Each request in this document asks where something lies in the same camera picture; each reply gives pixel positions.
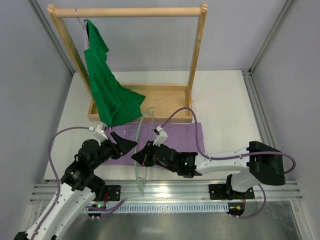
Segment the purple trousers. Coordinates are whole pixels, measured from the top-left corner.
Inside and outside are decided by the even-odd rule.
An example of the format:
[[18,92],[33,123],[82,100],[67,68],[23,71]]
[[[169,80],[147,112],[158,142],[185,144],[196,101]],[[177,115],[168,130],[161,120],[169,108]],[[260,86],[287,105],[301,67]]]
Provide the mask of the purple trousers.
[[[138,151],[142,150],[147,141],[154,141],[156,139],[153,129],[157,126],[158,125],[155,124],[152,127],[152,123],[150,122],[142,123],[137,143]],[[137,123],[128,123],[115,126],[112,128],[112,131],[124,139],[134,141],[137,128]],[[178,152],[198,152],[199,149],[202,152],[205,151],[204,135],[201,123],[167,123],[164,126],[164,130],[168,135],[164,144],[169,148],[175,149]],[[196,147],[196,140],[198,140],[199,149]]]

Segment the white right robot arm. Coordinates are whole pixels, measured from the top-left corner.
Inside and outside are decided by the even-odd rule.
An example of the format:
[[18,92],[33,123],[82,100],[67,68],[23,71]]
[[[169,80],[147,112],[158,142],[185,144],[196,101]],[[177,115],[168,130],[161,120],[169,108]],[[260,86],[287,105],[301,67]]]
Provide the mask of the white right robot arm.
[[180,177],[192,179],[214,172],[230,172],[224,184],[209,185],[211,200],[254,199],[253,187],[264,184],[283,186],[286,183],[282,153],[259,141],[233,153],[203,156],[197,152],[178,152],[148,141],[132,155],[143,167],[158,166]]

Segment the pale green clothes hanger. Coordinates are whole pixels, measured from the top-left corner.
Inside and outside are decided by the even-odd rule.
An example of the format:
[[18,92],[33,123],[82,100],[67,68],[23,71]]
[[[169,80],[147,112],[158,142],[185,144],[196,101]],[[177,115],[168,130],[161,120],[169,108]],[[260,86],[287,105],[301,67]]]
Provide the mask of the pale green clothes hanger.
[[[136,130],[136,134],[135,134],[135,141],[137,143],[138,143],[138,140],[139,140],[139,134],[140,134],[141,125],[142,125],[146,115],[151,116],[151,127],[154,126],[155,114],[152,111],[152,109],[155,109],[155,107],[147,108],[147,110],[142,114],[142,116],[140,118],[140,121],[139,121],[138,126],[137,126],[137,130]],[[144,189],[145,189],[145,186],[146,186],[146,183],[147,183],[147,173],[148,173],[148,170],[146,169],[145,173],[144,173],[144,177],[140,177],[139,176],[139,171],[138,171],[138,165],[137,165],[136,162],[134,162],[135,180],[136,180],[137,187],[138,187],[139,191],[142,194],[145,193]]]

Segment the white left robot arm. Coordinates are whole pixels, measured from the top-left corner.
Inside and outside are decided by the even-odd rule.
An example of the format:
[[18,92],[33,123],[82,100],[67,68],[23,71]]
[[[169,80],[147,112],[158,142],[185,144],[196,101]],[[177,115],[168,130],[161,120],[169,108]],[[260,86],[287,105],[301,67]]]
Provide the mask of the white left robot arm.
[[74,161],[57,181],[57,191],[27,231],[18,232],[16,240],[57,240],[94,199],[100,199],[107,192],[105,180],[94,171],[109,159],[117,160],[135,148],[137,142],[111,133],[113,140],[102,142],[89,139],[82,143]]

